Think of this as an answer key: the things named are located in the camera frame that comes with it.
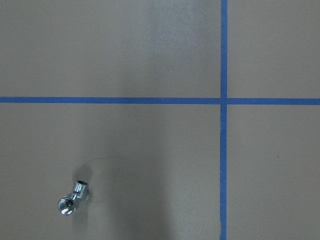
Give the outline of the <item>chrome metal pipe fitting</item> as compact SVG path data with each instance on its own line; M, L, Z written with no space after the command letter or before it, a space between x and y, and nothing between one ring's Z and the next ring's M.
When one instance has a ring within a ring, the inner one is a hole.
M89 198L90 191L88 182L78 180L74 183L71 193L58 201L57 209L62 215L69 216L77 210L82 202L88 201Z

